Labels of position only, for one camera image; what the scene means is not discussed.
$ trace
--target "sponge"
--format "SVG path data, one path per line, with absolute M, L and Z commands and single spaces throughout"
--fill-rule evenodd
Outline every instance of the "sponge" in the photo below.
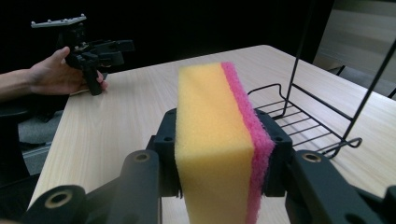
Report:
M 191 224 L 256 223 L 274 142 L 231 62 L 178 72 L 175 160 Z

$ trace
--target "black chair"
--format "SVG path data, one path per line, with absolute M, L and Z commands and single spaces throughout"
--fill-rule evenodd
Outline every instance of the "black chair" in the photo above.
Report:
M 0 188 L 30 176 L 21 152 L 18 127 L 37 111 L 35 95 L 0 104 Z

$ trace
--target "wall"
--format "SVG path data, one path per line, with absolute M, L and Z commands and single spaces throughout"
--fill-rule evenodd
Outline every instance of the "wall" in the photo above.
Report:
M 295 55 L 308 0 L 241 1 L 53 1 L 14 0 L 0 8 L 0 73 L 27 68 L 51 55 L 57 32 L 32 29 L 30 22 L 72 18 L 84 13 L 88 39 L 132 39 L 136 52 L 109 72 L 167 63 L 255 45 Z M 332 8 L 316 4 L 302 59 L 312 62 Z

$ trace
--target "table surface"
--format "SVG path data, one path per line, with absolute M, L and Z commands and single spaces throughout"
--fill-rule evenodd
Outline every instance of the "table surface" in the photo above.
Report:
M 156 134 L 166 111 L 177 107 L 177 76 L 180 66 L 233 62 L 246 92 L 279 83 L 286 95 L 295 58 L 269 46 L 225 51 L 202 57 L 162 63 L 110 74 L 108 90 L 91 96 L 71 96 L 65 107 L 49 155 L 35 188 L 31 204 L 49 189 L 80 185 L 90 192 L 116 178 L 124 158 L 145 149 Z M 353 116 L 366 89 L 309 63 L 299 61 L 294 83 Z M 249 95 L 254 106 L 279 98 L 277 90 Z M 312 116 L 342 134 L 348 122 L 292 88 L 290 99 Z M 383 197 L 396 184 L 396 102 L 372 93 L 348 138 L 361 137 L 357 148 L 342 147 L 332 164 L 348 183 Z M 293 136 L 293 142 L 313 133 Z M 319 140 L 313 145 L 335 140 Z M 288 223 L 284 198 L 262 198 L 260 223 Z M 188 223 L 184 201 L 163 198 L 163 223 Z

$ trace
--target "floor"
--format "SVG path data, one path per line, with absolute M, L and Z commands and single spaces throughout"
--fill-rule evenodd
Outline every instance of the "floor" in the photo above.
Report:
M 329 72 L 336 76 L 339 69 L 340 68 L 335 68 Z M 344 68 L 339 76 L 366 88 L 370 86 L 373 80 L 373 76 L 349 67 Z M 389 96 L 395 88 L 396 83 L 380 80 L 375 86 L 375 91 L 384 96 Z M 22 142 L 44 144 L 44 146 L 23 152 L 23 157 L 25 158 L 26 165 L 31 175 L 41 172 L 50 150 L 50 143 L 52 142 L 59 121 L 61 120 L 62 113 L 63 111 L 55 113 L 54 117 L 47 123 L 38 118 L 33 118 L 20 124 L 20 137 Z

